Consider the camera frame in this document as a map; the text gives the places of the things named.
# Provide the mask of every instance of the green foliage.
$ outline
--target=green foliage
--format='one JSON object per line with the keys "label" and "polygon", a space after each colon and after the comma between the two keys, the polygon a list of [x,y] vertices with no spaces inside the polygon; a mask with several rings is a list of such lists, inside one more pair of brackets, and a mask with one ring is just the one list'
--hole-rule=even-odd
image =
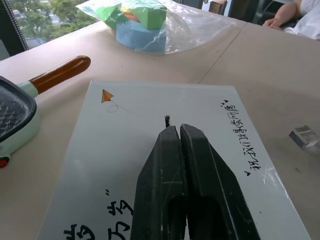
{"label": "green foliage", "polygon": [[12,1],[11,7],[19,11],[17,22],[25,38],[39,37],[45,41],[51,39],[50,29],[53,24],[47,5],[27,0]]}
{"label": "green foliage", "polygon": [[[50,41],[95,23],[97,20],[86,15],[76,5],[86,0],[9,0],[11,8],[18,10],[15,15],[25,38]],[[53,25],[50,11],[60,18],[61,24]]]}

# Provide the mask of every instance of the tabletop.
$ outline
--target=tabletop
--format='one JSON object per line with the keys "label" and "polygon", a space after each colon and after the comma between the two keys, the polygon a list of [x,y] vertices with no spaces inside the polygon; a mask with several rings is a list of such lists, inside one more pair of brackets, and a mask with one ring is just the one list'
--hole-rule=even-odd
{"label": "tabletop", "polygon": [[0,62],[1,75],[17,84],[74,56],[91,58],[84,73],[36,98],[40,131],[1,169],[1,236],[37,237],[91,80],[234,85],[311,238],[320,236],[319,155],[288,139],[301,124],[319,132],[319,43],[236,22],[203,46],[164,56],[119,45],[98,22]]}
{"label": "tabletop", "polygon": [[311,239],[320,238],[320,147],[289,138],[320,133],[319,42],[247,24],[200,84],[235,86]]}

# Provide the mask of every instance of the foam toy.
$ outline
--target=foam toy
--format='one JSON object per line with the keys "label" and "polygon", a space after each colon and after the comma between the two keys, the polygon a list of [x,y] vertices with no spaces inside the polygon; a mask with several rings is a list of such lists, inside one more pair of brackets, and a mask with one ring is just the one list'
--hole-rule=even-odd
{"label": "foam toy", "polygon": [[128,21],[125,14],[119,9],[120,6],[120,4],[116,6],[101,6],[96,9],[95,13],[105,24],[115,30],[117,23]]}
{"label": "foam toy", "polygon": [[160,29],[166,20],[167,8],[157,1],[135,1],[133,6],[125,6],[146,29]]}
{"label": "foam toy", "polygon": [[116,40],[131,49],[145,52],[164,52],[166,32],[161,29],[146,29],[140,22],[128,20],[117,23]]}

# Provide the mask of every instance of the brown handle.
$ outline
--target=brown handle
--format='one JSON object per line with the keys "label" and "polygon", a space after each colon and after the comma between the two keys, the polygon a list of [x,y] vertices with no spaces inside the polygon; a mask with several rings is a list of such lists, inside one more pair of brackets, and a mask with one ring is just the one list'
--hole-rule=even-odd
{"label": "brown handle", "polygon": [[84,72],[90,66],[90,63],[91,59],[88,56],[76,56],[60,66],[32,78],[30,82],[38,90],[38,93],[41,94],[63,81]]}

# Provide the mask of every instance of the person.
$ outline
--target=person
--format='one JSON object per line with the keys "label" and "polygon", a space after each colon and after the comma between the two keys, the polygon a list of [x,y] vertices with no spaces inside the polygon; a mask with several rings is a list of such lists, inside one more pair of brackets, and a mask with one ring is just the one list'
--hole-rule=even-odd
{"label": "person", "polygon": [[[280,26],[289,20],[301,17],[295,27],[284,30]],[[274,18],[266,20],[264,27],[320,40],[320,0],[296,0],[284,4]]]}

